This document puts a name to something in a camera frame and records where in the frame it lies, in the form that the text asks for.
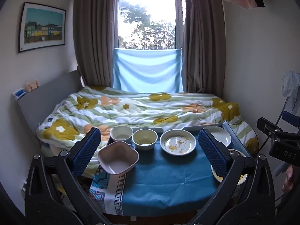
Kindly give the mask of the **person's right hand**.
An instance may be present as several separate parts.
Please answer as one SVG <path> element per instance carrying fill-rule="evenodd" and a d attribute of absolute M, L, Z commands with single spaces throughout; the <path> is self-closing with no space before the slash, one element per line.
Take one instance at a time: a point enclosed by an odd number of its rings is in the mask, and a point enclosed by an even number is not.
<path fill-rule="evenodd" d="M 293 167 L 289 166 L 286 170 L 286 178 L 282 186 L 282 191 L 287 194 L 293 188 Z"/>

